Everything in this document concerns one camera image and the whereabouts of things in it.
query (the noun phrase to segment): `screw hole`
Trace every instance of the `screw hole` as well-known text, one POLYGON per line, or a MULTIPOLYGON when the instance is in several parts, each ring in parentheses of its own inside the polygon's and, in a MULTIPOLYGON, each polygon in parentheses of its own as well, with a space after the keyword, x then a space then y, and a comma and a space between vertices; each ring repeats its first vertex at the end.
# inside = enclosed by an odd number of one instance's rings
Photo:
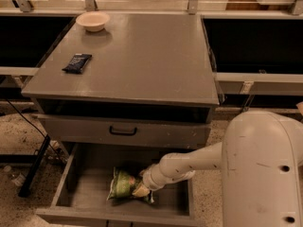
POLYGON ((289 166, 281 166, 280 169, 281 169, 281 171, 284 171, 284 172, 290 171, 290 167, 289 166))
POLYGON ((294 223, 295 219, 293 217, 285 217, 285 221, 288 223, 294 223))

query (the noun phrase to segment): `black metal leg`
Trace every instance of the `black metal leg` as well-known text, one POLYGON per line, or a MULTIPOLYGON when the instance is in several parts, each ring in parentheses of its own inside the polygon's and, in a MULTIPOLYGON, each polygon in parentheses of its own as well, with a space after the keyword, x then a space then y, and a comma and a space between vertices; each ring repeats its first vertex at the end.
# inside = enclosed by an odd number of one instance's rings
POLYGON ((24 198, 24 197, 27 197, 30 194, 29 187, 30 187, 31 182, 32 182, 32 180, 33 180, 33 178, 36 174, 36 171, 39 168, 39 165, 40 165, 40 163, 41 163, 41 161, 42 161, 42 159, 45 155, 45 151, 48 148, 49 142, 50 142, 50 137, 47 135, 45 137, 44 142, 42 143, 42 145, 40 147, 40 150, 39 150, 39 153, 36 157, 36 160, 32 164, 32 166, 30 167, 30 170, 27 174, 26 180, 25 180, 24 184, 22 185, 22 187, 19 191, 19 194, 18 194, 19 197, 24 198))

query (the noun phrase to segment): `drawer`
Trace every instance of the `drawer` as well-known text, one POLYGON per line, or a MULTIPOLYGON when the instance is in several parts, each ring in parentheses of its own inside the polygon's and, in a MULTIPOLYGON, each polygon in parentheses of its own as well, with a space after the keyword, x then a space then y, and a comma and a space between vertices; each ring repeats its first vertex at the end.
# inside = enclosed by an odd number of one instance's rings
POLYGON ((167 152, 162 148, 76 144, 51 207, 38 209, 37 215, 49 223, 80 226, 198 226, 193 216, 191 180, 154 192, 153 204, 141 200, 107 201, 114 166, 139 172, 167 152))
POLYGON ((196 149, 204 145, 209 124, 41 114, 54 140, 141 147, 196 149))

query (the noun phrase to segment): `plastic bottle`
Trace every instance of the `plastic bottle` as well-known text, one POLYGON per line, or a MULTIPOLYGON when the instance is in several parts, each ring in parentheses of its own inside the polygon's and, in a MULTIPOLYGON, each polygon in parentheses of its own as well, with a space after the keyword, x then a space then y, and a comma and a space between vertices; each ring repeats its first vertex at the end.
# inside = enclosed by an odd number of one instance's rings
POLYGON ((15 172, 11 166, 5 166, 3 168, 3 171, 9 177, 11 182, 14 183, 18 187, 22 186, 26 180, 25 175, 23 175, 20 172, 15 172))

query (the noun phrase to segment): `black handle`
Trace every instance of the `black handle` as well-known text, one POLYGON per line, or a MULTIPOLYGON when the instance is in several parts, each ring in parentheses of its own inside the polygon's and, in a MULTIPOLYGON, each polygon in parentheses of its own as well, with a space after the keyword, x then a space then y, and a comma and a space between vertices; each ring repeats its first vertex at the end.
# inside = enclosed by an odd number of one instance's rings
POLYGON ((110 127, 110 133, 113 135, 122 135, 122 136, 134 136, 136 134, 137 128, 134 127, 132 131, 129 132, 122 132, 122 131, 117 131, 114 129, 113 126, 110 127))

